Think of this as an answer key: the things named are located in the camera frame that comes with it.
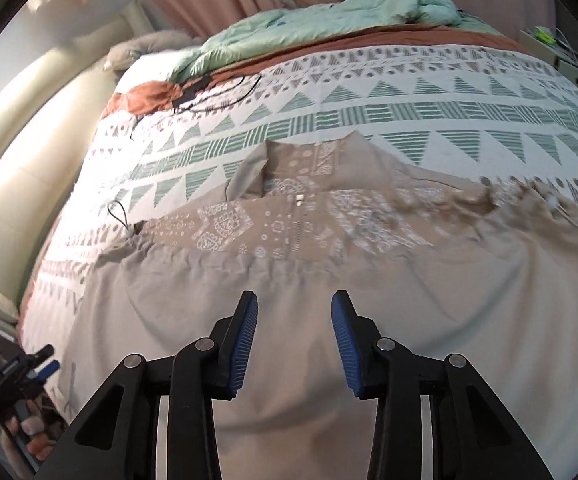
drawstring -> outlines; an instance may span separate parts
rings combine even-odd
[[[122,220],[120,220],[116,215],[114,215],[111,211],[112,206],[115,204],[119,205],[120,208],[122,209],[122,212],[124,214],[124,222]],[[112,217],[114,217],[118,222],[120,222],[120,224],[124,225],[124,228],[127,229],[127,231],[129,230],[129,220],[127,218],[127,211],[124,209],[124,206],[122,205],[122,203],[119,200],[112,200],[111,202],[108,202],[106,204],[106,210],[109,211],[109,215],[111,215]]]

wall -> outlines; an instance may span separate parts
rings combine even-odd
[[[34,14],[24,6],[0,34],[0,91],[23,68],[65,41],[99,27],[132,0],[51,0]],[[170,28],[150,2],[140,0],[156,28]]]

metal screw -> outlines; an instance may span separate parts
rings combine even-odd
[[[213,340],[209,339],[208,337],[203,337],[202,339],[198,339],[195,342],[195,349],[199,350],[200,352],[206,352],[207,350],[211,350],[215,343]]]
[[[127,355],[127,357],[124,358],[123,363],[127,368],[135,368],[142,363],[142,357],[138,354]]]
[[[389,352],[396,348],[396,341],[393,339],[389,339],[388,337],[381,337],[378,341],[375,342],[375,345],[384,350],[385,352]]]
[[[467,365],[467,359],[460,354],[451,354],[449,356],[449,364],[456,368],[464,368]]]

zipper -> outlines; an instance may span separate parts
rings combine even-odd
[[[291,251],[297,252],[300,248],[300,241],[303,237],[303,201],[304,195],[297,194],[295,196],[295,207],[293,210],[293,221],[291,222],[292,226],[292,240],[291,240]]]

yellow object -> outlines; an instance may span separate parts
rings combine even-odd
[[[554,38],[546,30],[544,30],[544,28],[536,27],[534,29],[534,37],[538,41],[542,41],[543,43],[545,43],[547,45],[555,45],[556,44],[556,38]]]

